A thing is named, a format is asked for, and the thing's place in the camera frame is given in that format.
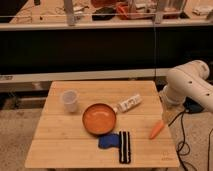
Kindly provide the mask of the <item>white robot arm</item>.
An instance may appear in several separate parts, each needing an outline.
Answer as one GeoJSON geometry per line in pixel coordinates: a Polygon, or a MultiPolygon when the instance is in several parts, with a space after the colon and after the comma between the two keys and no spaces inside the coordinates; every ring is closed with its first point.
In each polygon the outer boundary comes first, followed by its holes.
{"type": "Polygon", "coordinates": [[[183,103],[186,98],[213,113],[213,85],[206,81],[209,74],[208,65],[201,60],[193,60],[168,70],[167,83],[159,92],[165,123],[169,123],[184,110],[183,103]]]}

